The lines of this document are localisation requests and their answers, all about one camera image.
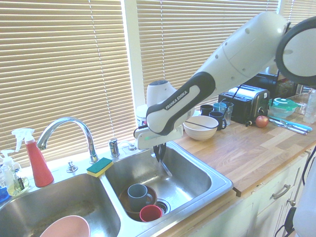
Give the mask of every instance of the white cabinet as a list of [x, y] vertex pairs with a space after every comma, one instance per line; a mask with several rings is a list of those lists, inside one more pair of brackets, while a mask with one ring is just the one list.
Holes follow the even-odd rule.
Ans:
[[299, 156], [264, 180], [248, 197], [213, 213], [181, 236], [274, 237], [291, 207], [288, 200], [294, 200], [307, 156]]
[[[293, 191], [285, 194], [258, 214], [253, 234], [254, 237], [275, 236], [277, 230], [284, 224], [291, 207], [288, 199], [292, 198], [293, 195], [295, 195]], [[282, 234], [283, 230], [279, 231], [277, 237], [281, 237]]]

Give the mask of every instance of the window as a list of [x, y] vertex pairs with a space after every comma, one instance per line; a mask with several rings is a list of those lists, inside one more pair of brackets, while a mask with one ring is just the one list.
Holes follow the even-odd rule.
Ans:
[[316, 1], [314, 0], [283, 0], [282, 16], [291, 24], [316, 16]]
[[236, 29], [277, 7], [277, 0], [138, 0], [144, 89], [157, 79], [179, 88]]
[[[133, 138], [135, 117], [120, 0], [0, 2], [0, 147], [15, 149], [11, 131], [76, 117], [96, 149], [113, 136]], [[59, 127], [47, 161], [87, 151], [74, 123]], [[29, 166], [25, 146], [13, 157]]]

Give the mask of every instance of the toaster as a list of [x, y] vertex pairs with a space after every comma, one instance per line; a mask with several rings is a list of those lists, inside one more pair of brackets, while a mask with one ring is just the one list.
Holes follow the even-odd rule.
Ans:
[[[234, 87], [228, 93], [220, 94], [219, 101], [222, 101], [224, 98], [226, 100], [231, 99], [237, 89], [238, 87]], [[242, 85], [232, 101], [234, 104], [232, 120], [239, 123], [246, 123], [247, 121], [255, 121], [259, 115], [267, 115], [269, 98], [270, 92], [266, 89]], [[240, 104], [241, 102], [243, 103], [242, 107], [235, 107], [235, 104]]]

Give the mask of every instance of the kitchen sink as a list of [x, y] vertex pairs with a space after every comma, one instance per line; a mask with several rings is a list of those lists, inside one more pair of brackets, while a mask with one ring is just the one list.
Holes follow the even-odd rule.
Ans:
[[[0, 235], [39, 237], [59, 218], [79, 215], [88, 221], [91, 237], [155, 237], [233, 188], [229, 179], [174, 142], [167, 143], [163, 158], [172, 176], [150, 150], [124, 147], [119, 153], [99, 178], [86, 174], [88, 159], [76, 161], [76, 172], [60, 167], [53, 184], [0, 204]], [[111, 158], [110, 152], [99, 157]], [[161, 218], [143, 223], [127, 215], [119, 196], [135, 183], [155, 190]]]
[[107, 172], [117, 197], [132, 184], [144, 184], [155, 190], [161, 204], [170, 212], [211, 188], [211, 177], [174, 149], [167, 147], [163, 162], [169, 177], [149, 150], [115, 162]]
[[0, 209], [0, 236], [39, 237], [68, 215], [85, 218], [92, 237], [116, 237], [120, 230], [119, 216], [101, 181], [80, 174], [8, 202]]

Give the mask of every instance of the butcher block counter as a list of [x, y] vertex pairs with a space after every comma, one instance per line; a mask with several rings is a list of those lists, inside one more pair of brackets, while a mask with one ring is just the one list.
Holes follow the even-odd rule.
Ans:
[[226, 129], [217, 131], [205, 141], [196, 141], [185, 132], [175, 142], [195, 157], [216, 169], [234, 184], [234, 189], [210, 203], [184, 221], [178, 223], [160, 237], [179, 236], [220, 209], [230, 208], [234, 203], [250, 195], [263, 180], [286, 167], [306, 150], [316, 145], [316, 123], [303, 122], [303, 116], [292, 114], [286, 120], [313, 128], [308, 135], [301, 135], [271, 122], [264, 128], [232, 122]]

